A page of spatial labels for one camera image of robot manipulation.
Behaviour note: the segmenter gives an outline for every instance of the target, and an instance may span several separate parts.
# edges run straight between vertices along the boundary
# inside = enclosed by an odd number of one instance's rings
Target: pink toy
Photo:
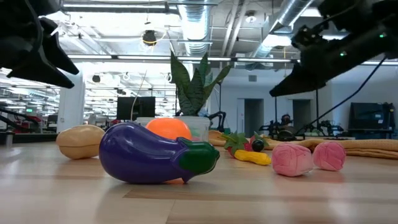
[[[324,170],[341,170],[345,160],[346,151],[338,142],[323,142],[313,152],[313,163]]]
[[[272,168],[277,174],[288,177],[310,172],[313,167],[311,151],[303,146],[282,143],[272,151]]]

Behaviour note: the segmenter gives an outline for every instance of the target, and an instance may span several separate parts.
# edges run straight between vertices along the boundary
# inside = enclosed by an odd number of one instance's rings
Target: tan fabric
[[[221,133],[218,131],[209,132],[209,142],[214,146],[224,146],[225,140],[220,138]],[[283,143],[272,140],[269,137],[262,135],[267,141],[267,150],[273,150],[277,145]],[[348,156],[365,156],[384,159],[398,159],[398,140],[392,139],[369,139],[369,140],[326,140],[326,139],[307,139],[303,141],[291,141],[289,143],[298,144],[309,148],[311,151],[315,147],[325,141],[337,141],[345,149]]]
[[[219,131],[210,130],[209,131],[209,143],[214,146],[224,146],[226,141],[220,137],[222,134],[223,133],[221,133]]]

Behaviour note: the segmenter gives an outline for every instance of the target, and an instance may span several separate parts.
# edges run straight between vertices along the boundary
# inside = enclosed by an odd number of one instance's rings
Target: orange toy fruit
[[[175,140],[178,137],[184,137],[192,140],[189,127],[180,119],[175,118],[156,118],[149,121],[146,128],[153,133]]]

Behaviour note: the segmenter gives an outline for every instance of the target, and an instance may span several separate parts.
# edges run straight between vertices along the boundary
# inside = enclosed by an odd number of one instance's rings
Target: computer monitor
[[[130,120],[131,108],[135,97],[118,97],[118,109],[116,111],[116,119]],[[135,121],[138,117],[155,117],[156,97],[143,96],[137,97],[136,104],[132,111],[132,120]]]

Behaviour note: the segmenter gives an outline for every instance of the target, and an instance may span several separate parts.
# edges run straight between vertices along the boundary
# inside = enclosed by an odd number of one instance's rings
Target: eggplant toy
[[[99,145],[99,159],[112,177],[131,184],[159,184],[211,172],[220,153],[208,142],[170,140],[135,123],[107,130]]]

